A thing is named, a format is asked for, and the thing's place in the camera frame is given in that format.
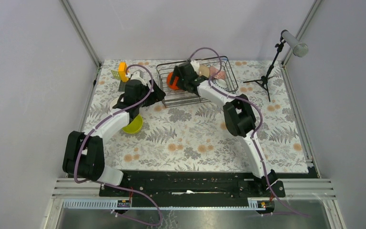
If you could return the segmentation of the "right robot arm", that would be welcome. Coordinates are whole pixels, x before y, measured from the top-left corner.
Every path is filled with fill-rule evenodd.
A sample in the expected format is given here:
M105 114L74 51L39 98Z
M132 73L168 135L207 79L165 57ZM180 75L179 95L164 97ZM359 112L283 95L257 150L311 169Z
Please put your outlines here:
M267 196L273 191L273 184L267 179L265 156L256 134L260 126L256 126L253 108L259 114L261 114L260 110L247 99L246 95L229 93L215 84L211 77L200 76L199 67L200 64L197 61L186 61L176 65L170 83L176 83L179 89L205 98L222 108L228 132L241 143L244 153L250 159L251 172L260 179L254 184L256 194L262 197Z

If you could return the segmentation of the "yellow plastic bowl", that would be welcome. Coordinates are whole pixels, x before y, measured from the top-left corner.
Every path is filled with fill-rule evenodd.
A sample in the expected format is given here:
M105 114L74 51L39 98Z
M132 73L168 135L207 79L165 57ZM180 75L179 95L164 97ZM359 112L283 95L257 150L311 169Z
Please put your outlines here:
M127 134L136 134L141 131L143 126L143 118L141 115L137 115L127 126L123 127L122 130Z

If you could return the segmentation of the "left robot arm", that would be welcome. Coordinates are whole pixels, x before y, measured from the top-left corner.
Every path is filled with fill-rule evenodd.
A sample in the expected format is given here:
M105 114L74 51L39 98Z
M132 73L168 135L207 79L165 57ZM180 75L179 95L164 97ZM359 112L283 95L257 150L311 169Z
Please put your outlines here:
M118 131L139 115L140 108L160 102L165 92L150 80L130 80L124 93L118 97L110 114L88 133L72 131L68 135L62 169L74 177L110 184L111 191L117 196L128 192L129 184L123 180L123 172L105 164L104 146Z

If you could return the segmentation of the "orange plastic bowl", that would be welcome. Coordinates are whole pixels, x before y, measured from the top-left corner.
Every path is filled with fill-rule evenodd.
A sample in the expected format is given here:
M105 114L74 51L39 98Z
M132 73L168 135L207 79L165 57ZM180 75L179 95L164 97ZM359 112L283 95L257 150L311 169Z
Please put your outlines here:
M177 86L178 80L179 77L174 76L173 72L170 72L166 79L167 86L172 90L179 90L180 88Z

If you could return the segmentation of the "orange bowl with white inside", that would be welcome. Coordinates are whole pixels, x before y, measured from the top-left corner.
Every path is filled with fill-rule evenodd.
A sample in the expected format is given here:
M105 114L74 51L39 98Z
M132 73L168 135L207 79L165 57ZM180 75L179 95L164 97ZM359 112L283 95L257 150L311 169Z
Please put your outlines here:
M118 97L114 100L111 101L110 106L109 106L109 111L112 111L113 109L115 109L115 107L117 106L118 102L122 101L121 97Z

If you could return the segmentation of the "beige ceramic bowl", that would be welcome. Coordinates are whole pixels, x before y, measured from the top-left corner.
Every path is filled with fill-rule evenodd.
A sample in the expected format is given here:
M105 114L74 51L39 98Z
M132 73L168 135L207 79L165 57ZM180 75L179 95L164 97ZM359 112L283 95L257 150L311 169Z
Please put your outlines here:
M208 66L200 64L199 66L199 70L198 70L198 75L199 76L204 76L206 78L209 78L210 76L210 69Z

